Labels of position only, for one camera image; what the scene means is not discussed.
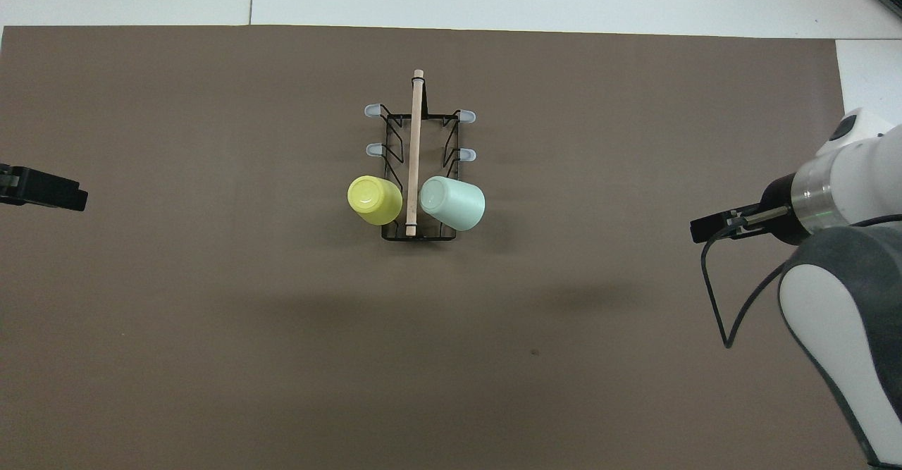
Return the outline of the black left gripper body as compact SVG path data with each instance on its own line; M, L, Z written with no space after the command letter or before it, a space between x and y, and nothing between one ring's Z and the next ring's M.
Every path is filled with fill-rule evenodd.
M1 164L1 204L7 206L22 206L22 201L14 197L18 187L19 175L13 172L13 167Z

